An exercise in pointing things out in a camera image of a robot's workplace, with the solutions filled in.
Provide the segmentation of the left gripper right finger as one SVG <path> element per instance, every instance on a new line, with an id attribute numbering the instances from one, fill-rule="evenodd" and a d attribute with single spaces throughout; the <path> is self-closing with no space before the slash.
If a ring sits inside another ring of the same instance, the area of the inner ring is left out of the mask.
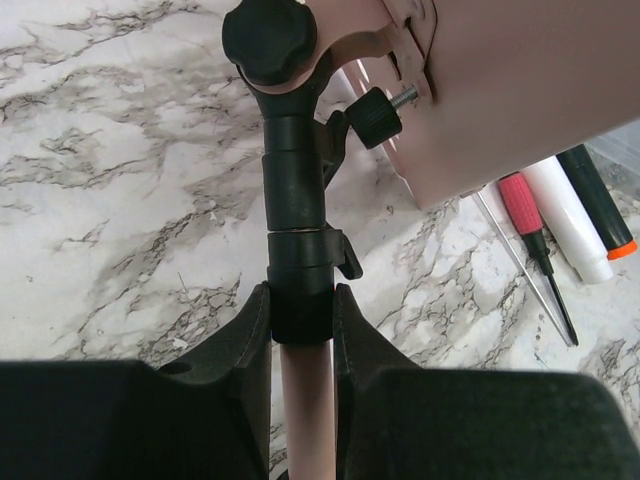
<path id="1" fill-rule="evenodd" d="M 334 295 L 341 479 L 635 479 L 612 395 L 568 373 L 425 369 Z"/>

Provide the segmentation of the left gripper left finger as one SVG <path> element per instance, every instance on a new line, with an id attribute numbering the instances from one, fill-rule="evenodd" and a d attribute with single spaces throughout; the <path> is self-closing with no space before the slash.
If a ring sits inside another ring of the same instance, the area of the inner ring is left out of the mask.
<path id="1" fill-rule="evenodd" d="M 269 291 L 160 367 L 138 360 L 5 361 L 5 479 L 265 479 Z"/>

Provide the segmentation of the white microphone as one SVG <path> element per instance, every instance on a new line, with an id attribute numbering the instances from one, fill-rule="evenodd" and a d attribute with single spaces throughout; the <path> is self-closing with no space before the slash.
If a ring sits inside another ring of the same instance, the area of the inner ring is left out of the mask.
<path id="1" fill-rule="evenodd" d="M 612 279 L 608 252 L 558 159 L 549 157 L 521 173 L 544 222 L 581 280 L 593 285 Z"/>

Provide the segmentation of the black microphone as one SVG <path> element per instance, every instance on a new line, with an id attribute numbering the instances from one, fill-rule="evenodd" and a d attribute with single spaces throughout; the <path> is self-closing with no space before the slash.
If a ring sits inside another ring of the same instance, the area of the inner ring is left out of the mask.
<path id="1" fill-rule="evenodd" d="M 580 144 L 556 157 L 605 246 L 607 258 L 617 260 L 635 253 L 638 244 L 586 147 Z"/>

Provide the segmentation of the pink music stand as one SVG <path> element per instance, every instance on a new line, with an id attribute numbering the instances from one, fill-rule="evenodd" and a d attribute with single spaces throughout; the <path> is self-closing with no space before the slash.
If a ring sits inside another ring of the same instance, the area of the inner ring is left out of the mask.
<path id="1" fill-rule="evenodd" d="M 293 479 L 335 479 L 334 274 L 361 269 L 329 226 L 345 135 L 398 137 L 420 204 L 639 114 L 635 1 L 243 1 L 222 45 L 264 121 L 270 321 Z"/>

